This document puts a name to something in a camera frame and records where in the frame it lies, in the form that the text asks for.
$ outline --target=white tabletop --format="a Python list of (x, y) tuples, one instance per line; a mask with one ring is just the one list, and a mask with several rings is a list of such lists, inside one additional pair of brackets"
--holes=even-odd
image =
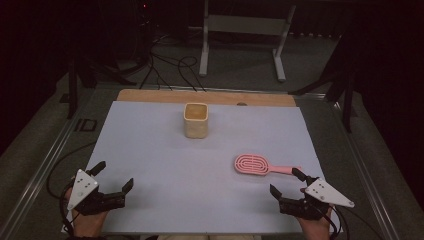
[(300, 232), (294, 217), (279, 213), (269, 184), (299, 199), (305, 183), (278, 173), (240, 174), (233, 167), (239, 154), (250, 153), (323, 177), (300, 109), (210, 104), (205, 139), (184, 136), (183, 111), (178, 103), (113, 103), (87, 169), (106, 161), (95, 177), (103, 193), (120, 191), (130, 178), (134, 188), (126, 207), (110, 212), (104, 232)]

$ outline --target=white stand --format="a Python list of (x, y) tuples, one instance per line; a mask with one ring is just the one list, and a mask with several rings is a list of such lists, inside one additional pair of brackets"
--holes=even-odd
[(209, 31), (234, 32), (234, 33), (253, 33), (264, 35), (280, 36), (280, 44), (273, 50), (275, 69), (278, 80), (286, 81), (283, 64), (281, 62), (281, 51), (289, 33), (291, 20), (296, 6), (292, 5), (286, 19), (252, 18), (238, 16), (209, 15), (209, 0), (205, 0), (204, 19), (203, 19), (203, 48), (200, 58), (199, 75), (207, 75), (208, 69), (208, 33)]

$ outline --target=human hand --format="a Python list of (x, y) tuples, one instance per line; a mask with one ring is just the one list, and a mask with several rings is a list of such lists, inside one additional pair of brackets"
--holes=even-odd
[[(72, 188), (66, 192), (66, 199), (71, 197)], [(75, 237), (99, 237), (102, 232), (103, 223), (109, 212), (101, 212), (95, 215), (84, 216), (77, 210), (72, 209), (72, 219)]]
[[(326, 213), (328, 218), (331, 218), (331, 206), (328, 208)], [(308, 240), (329, 240), (330, 239), (330, 223), (322, 217), (319, 220), (306, 220), (303, 218), (296, 217), (302, 231)]]

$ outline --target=cable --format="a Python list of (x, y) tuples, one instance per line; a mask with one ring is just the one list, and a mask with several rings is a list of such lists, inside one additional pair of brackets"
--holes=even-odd
[(379, 239), (384, 240), (384, 238), (381, 237), (380, 234), (367, 221), (365, 221), (365, 219), (363, 219), (361, 216), (359, 216), (357, 213), (353, 212), (352, 210), (348, 209), (347, 207), (342, 207), (342, 208), (344, 210), (350, 212), (352, 215), (354, 215), (355, 217), (357, 217), (362, 222), (364, 222), (375, 233), (375, 235), (377, 235), (377, 237)]
[(336, 224), (334, 224), (334, 222), (327, 216), (327, 214), (323, 213), (317, 207), (315, 207), (312, 204), (310, 206), (313, 207), (317, 212), (319, 212), (325, 218), (325, 220), (327, 220), (330, 223), (330, 225), (333, 227), (333, 233), (330, 236), (330, 240), (336, 239), (336, 237), (338, 235), (338, 230), (337, 230)]
[[(333, 211), (337, 214), (337, 216), (339, 217), (339, 220), (343, 221), (344, 229), (346, 231), (346, 239), (349, 240), (350, 239), (350, 231), (349, 231), (349, 227), (347, 225), (346, 219), (344, 218), (343, 214), (339, 210), (336, 209), (336, 207), (331, 207), (331, 209), (333, 209)], [(342, 223), (340, 222), (340, 227), (339, 227), (339, 231), (338, 231), (337, 235), (340, 234), (341, 230), (342, 230)]]
[(72, 226), (71, 222), (69, 222), (69, 220), (66, 218), (66, 213), (64, 210), (64, 206), (65, 206), (65, 195), (66, 192), (72, 188), (73, 186), (73, 181), (69, 182), (65, 188), (63, 189), (60, 197), (59, 197), (59, 211), (60, 211), (60, 216), (62, 217), (62, 223), (65, 225), (65, 227), (63, 228), (63, 230), (65, 230), (69, 236), (73, 237), (74, 236), (74, 227)]
[[(196, 57), (193, 57), (193, 56), (185, 56), (185, 57), (182, 57), (181, 59), (176, 59), (176, 58), (172, 58), (172, 57), (162, 56), (162, 55), (159, 55), (159, 54), (156, 54), (156, 53), (152, 53), (152, 56), (156, 57), (157, 59), (159, 59), (159, 60), (161, 60), (161, 61), (163, 61), (163, 62), (166, 62), (166, 63), (168, 63), (168, 64), (171, 64), (171, 65), (173, 65), (173, 66), (176, 66), (176, 67), (178, 68), (178, 72), (179, 72), (179, 74), (180, 74), (181, 78), (182, 78), (182, 79), (183, 79), (183, 80), (184, 80), (184, 81), (185, 81), (188, 85), (190, 85), (190, 87), (191, 87), (191, 88), (193, 88), (193, 90), (194, 90), (194, 91), (196, 91), (196, 92), (197, 92), (197, 89), (194, 87), (194, 85), (193, 85), (193, 84), (191, 84), (191, 83), (188, 81), (188, 79), (184, 77), (184, 74), (181, 72), (181, 68), (188, 68), (188, 69), (190, 69), (191, 73), (193, 74), (193, 76), (194, 76), (194, 77), (195, 77), (195, 79), (196, 79), (196, 82), (199, 84), (199, 86), (202, 88), (202, 90), (203, 90), (204, 92), (206, 92), (206, 89), (202, 86), (202, 84), (200, 83), (199, 79), (197, 78), (196, 73), (195, 73), (195, 72), (193, 71), (193, 69), (191, 68), (191, 67), (193, 67), (193, 66), (195, 66), (195, 65), (197, 64), (197, 58), (196, 58)], [(193, 60), (194, 60), (194, 62), (193, 62), (193, 63), (191, 63), (191, 64), (188, 64), (188, 63), (184, 62), (184, 60), (185, 60), (185, 59), (193, 59)]]
[(50, 196), (52, 196), (52, 197), (54, 197), (54, 198), (56, 198), (56, 199), (60, 199), (60, 196), (55, 195), (55, 194), (51, 191), (51, 189), (50, 189), (50, 178), (51, 178), (51, 176), (52, 176), (52, 174), (53, 174), (53, 171), (56, 169), (56, 167), (57, 167), (57, 166), (58, 166), (58, 165), (59, 165), (59, 164), (60, 164), (63, 160), (65, 160), (67, 157), (69, 157), (70, 155), (72, 155), (72, 154), (74, 154), (74, 153), (76, 153), (76, 152), (78, 152), (78, 151), (80, 151), (80, 150), (82, 150), (82, 149), (84, 149), (84, 148), (86, 148), (86, 147), (89, 147), (89, 146), (91, 146), (91, 145), (94, 145), (94, 144), (96, 144), (96, 142), (97, 142), (97, 141), (94, 141), (94, 142), (88, 143), (88, 144), (86, 144), (86, 145), (83, 145), (83, 146), (81, 146), (81, 147), (79, 147), (79, 148), (76, 148), (75, 150), (72, 150), (72, 151), (68, 152), (67, 154), (63, 155), (63, 157), (59, 158), (59, 159), (56, 161), (56, 163), (53, 165), (52, 170), (50, 170), (50, 173), (49, 173), (49, 175), (47, 176), (47, 180), (46, 180), (46, 189), (47, 189), (47, 192), (50, 194)]

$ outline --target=cup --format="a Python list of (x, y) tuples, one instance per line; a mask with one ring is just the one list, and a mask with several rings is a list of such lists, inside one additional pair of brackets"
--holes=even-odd
[(188, 138), (205, 138), (208, 135), (208, 105), (204, 103), (185, 105), (184, 133)]

